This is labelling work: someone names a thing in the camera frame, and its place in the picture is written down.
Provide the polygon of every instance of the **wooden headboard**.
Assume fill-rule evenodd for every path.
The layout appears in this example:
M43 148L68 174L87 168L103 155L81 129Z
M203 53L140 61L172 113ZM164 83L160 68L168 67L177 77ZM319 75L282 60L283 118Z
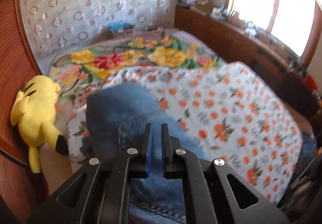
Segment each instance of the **wooden headboard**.
M22 84L40 74L21 26L18 0L0 0L0 147L28 163L27 146L10 125L10 110ZM21 223L44 200L42 176L0 152L0 196Z

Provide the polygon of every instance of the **yellow stuffed toy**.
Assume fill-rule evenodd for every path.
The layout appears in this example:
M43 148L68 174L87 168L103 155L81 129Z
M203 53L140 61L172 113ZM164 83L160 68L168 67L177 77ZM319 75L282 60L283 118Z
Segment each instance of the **yellow stuffed toy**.
M67 143L54 126L58 93L61 88L49 77L38 75L19 91L11 109L12 126L18 123L19 133L29 147L29 164L33 173L40 173L38 146L44 142L58 153L68 155Z

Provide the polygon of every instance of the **blue denim jeans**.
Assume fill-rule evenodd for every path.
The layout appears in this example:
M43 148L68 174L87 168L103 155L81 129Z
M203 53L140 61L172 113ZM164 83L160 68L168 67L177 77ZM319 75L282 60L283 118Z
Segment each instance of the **blue denim jeans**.
M88 98L86 122L88 141L101 160L113 158L142 138L147 123L152 123L151 172L147 179L132 179L130 219L134 223L186 223L181 180L166 180L162 171L161 125L183 148L208 159L202 148L164 111L154 97L135 84L121 84Z

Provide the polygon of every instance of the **window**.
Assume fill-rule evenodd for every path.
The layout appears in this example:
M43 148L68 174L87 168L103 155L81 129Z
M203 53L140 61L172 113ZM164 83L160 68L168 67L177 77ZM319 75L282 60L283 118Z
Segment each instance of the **window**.
M299 57L308 55L317 17L315 0L234 0L234 9L241 19L266 29Z

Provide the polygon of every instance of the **cardboard box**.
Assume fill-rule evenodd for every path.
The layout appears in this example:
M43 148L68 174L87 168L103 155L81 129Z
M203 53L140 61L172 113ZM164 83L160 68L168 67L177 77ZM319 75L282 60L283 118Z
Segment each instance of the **cardboard box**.
M116 38L121 35L129 34L129 33L133 33L133 30L134 30L134 26L124 28L123 30L115 30L112 32L113 38Z
M195 8L198 11L204 12L206 16L209 16L212 14L214 7L211 4L206 3L205 5L202 5L201 3L197 3L195 5Z

